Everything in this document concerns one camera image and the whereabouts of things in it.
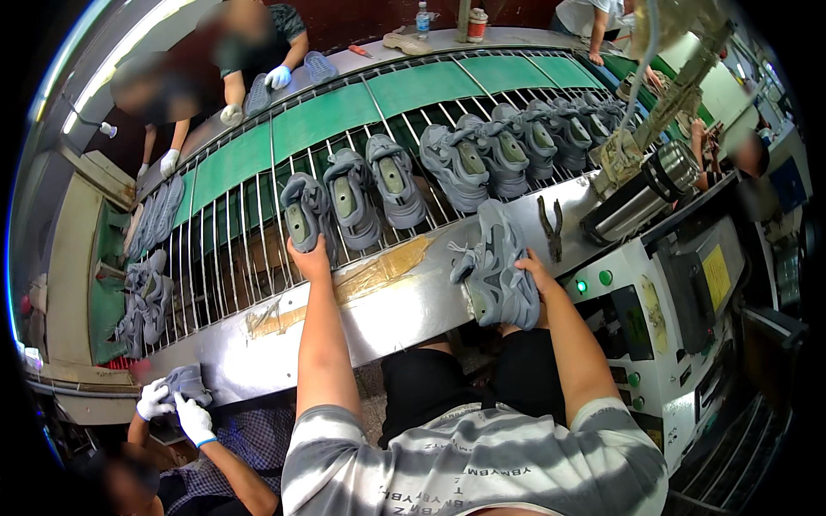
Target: green button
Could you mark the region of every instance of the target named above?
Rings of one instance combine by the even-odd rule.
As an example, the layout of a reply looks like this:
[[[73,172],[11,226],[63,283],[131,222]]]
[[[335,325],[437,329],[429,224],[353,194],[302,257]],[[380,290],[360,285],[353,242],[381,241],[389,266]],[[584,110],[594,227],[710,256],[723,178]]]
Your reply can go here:
[[[611,274],[611,271],[600,271],[600,283],[609,286],[612,281],[614,281],[614,275]]]

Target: conveyor belt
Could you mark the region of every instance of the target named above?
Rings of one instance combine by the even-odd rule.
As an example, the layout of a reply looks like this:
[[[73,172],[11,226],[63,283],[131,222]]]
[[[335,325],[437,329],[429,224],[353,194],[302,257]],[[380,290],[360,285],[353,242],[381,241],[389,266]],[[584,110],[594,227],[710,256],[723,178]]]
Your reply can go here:
[[[532,63],[527,59],[528,54],[520,50],[493,50],[486,54],[520,59],[520,62],[528,63],[534,71],[543,76],[547,72],[540,71],[539,67],[545,70],[549,66],[547,60],[539,60],[534,66],[535,62]],[[583,69],[573,58],[562,58],[558,55],[550,55],[549,52],[534,52],[533,57],[564,59],[569,63],[567,65],[569,69],[577,70],[578,73],[585,75]],[[194,198],[190,196],[184,198],[182,206],[186,207],[187,219],[175,228],[166,242],[160,245],[169,256],[167,270],[164,273],[175,281],[173,309],[172,313],[167,315],[165,335],[161,337],[159,343],[145,349],[146,356],[304,281],[287,256],[287,231],[277,195],[280,192],[279,188],[283,187],[289,175],[303,171],[320,178],[328,166],[327,156],[343,147],[350,147],[363,153],[367,138],[378,132],[390,135],[402,147],[408,149],[411,157],[414,158],[414,173],[420,181],[420,189],[429,201],[426,221],[413,230],[396,230],[389,225],[384,225],[378,244],[364,251],[348,249],[339,232],[337,238],[339,264],[343,267],[465,217],[465,214],[451,207],[439,190],[437,182],[418,161],[418,136],[427,125],[439,123],[454,127],[456,120],[462,114],[469,112],[477,114],[483,120],[489,120],[491,109],[499,102],[507,102],[517,109],[522,109],[535,98],[550,102],[557,96],[571,99],[584,92],[593,92],[604,99],[610,97],[610,93],[604,88],[561,88],[552,78],[549,82],[554,81],[554,85],[549,88],[517,88],[498,92],[487,90],[487,85],[491,85],[491,82],[486,81],[487,85],[479,83],[482,86],[479,88],[483,91],[482,95],[435,102],[399,112],[394,116],[386,116],[372,87],[373,84],[381,84],[381,82],[371,81],[381,79],[385,73],[413,68],[417,61],[427,59],[436,59],[434,62],[438,63],[443,62],[444,59],[452,59],[452,56],[432,56],[400,64],[390,64],[375,70],[375,75],[370,80],[365,79],[368,77],[366,74],[359,76],[359,80],[363,83],[371,84],[366,91],[371,97],[371,102],[375,100],[374,106],[379,114],[379,121],[344,129],[323,141],[298,150],[280,163],[276,162],[273,151],[275,139],[264,137],[260,140],[260,137],[256,135],[254,137],[258,142],[256,145],[266,144],[269,147],[267,154],[270,157],[270,163],[268,166],[260,170],[260,164],[256,165],[259,167],[259,172],[246,178],[240,185],[228,187],[225,192],[209,202],[202,203],[198,194]],[[458,61],[467,63],[465,59],[458,59]],[[570,77],[561,80],[567,81],[565,83],[572,81]],[[589,83],[595,84],[593,79],[589,80]],[[272,113],[265,113],[263,116],[269,119],[272,115]],[[269,131],[265,125],[240,130],[252,132],[262,127],[265,128],[262,134],[266,135]],[[204,156],[199,156],[199,160],[192,162],[184,175],[185,178],[191,178],[189,188],[193,183],[196,185],[196,192],[197,184],[201,181],[199,176],[202,173],[200,159],[212,152],[217,152],[217,149],[208,149]],[[228,162],[223,166],[237,166],[237,163]],[[572,180],[591,170],[593,167],[590,163],[586,170],[580,172],[556,167],[552,179],[530,181],[529,192],[525,195],[559,182]],[[369,197],[368,200],[375,206],[381,205],[381,200],[375,192],[371,192]]]

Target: fluorescent light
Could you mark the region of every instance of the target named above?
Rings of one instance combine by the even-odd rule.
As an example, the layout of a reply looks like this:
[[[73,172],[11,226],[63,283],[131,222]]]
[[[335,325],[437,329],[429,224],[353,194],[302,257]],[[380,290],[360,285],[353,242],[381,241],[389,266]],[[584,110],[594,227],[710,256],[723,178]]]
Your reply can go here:
[[[194,1],[195,0],[161,0],[158,5],[146,13],[146,16],[135,23],[135,26],[126,33],[126,36],[118,41],[115,48],[112,49],[112,52],[109,53],[103,63],[97,68],[97,72],[89,79],[89,82],[80,92],[78,100],[75,101],[75,108],[81,111],[83,107],[86,106],[86,102],[97,93],[97,90],[109,82],[109,79],[115,74],[115,65],[123,59],[123,56],[129,54],[129,52],[135,48],[135,45],[152,30],[152,27],[172,16],[181,7]],[[69,113],[66,122],[63,124],[63,132],[65,135],[72,130],[74,122],[76,122],[77,119],[77,115]]]

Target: stainless steel counter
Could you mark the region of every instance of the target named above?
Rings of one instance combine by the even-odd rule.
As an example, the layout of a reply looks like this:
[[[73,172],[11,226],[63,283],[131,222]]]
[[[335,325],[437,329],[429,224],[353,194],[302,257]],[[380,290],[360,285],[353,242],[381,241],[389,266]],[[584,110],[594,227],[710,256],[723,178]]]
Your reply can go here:
[[[550,265],[548,243],[539,223],[537,198],[544,196],[548,218],[554,222],[553,202],[563,209],[563,257]],[[527,244],[560,276],[597,255],[601,249],[584,240],[579,220],[599,204],[586,177],[560,182],[506,204],[517,220]],[[460,253],[447,249],[449,241],[474,245],[480,239],[477,215],[457,220],[426,234],[430,239],[424,259],[401,280],[350,301],[342,308],[344,331],[353,366],[359,366],[410,347],[472,319],[468,294],[449,281],[452,261]],[[347,274],[366,260],[336,271]],[[296,385],[298,344],[303,320],[282,334],[255,338],[247,331],[251,315],[284,314],[306,305],[309,285],[304,283],[270,301],[207,326],[184,340],[150,355],[135,375],[142,383],[165,376],[173,367],[200,362],[204,383],[216,405],[281,391]]]
[[[488,27],[485,31],[485,41],[479,44],[458,43],[453,39],[456,34],[455,29],[443,29],[441,31],[431,31],[427,43],[431,45],[434,52],[453,50],[478,50],[481,48],[514,48],[514,47],[536,47],[536,48],[566,48],[575,50],[587,50],[578,38],[567,36],[554,31],[542,29],[527,29],[519,27]],[[339,70],[339,75],[348,75],[363,69],[375,68],[379,64],[387,64],[392,61],[408,59],[410,56],[402,53],[398,49],[388,49],[382,45],[382,41],[374,41],[361,45],[375,59],[368,59],[349,50],[342,50],[336,54],[328,56],[327,59]],[[271,105],[286,102],[301,93],[308,92],[313,88],[310,82],[310,74],[301,66],[292,73],[292,81],[283,89],[272,92]],[[213,141],[219,139],[223,134],[228,133],[230,128],[221,123],[220,112],[211,116],[207,121],[198,126],[187,136],[181,149],[181,157],[178,160],[178,168],[185,166],[186,162],[195,156],[202,149]],[[152,163],[149,170],[137,181],[137,201],[142,201],[149,195],[163,180],[160,173],[160,160]]]

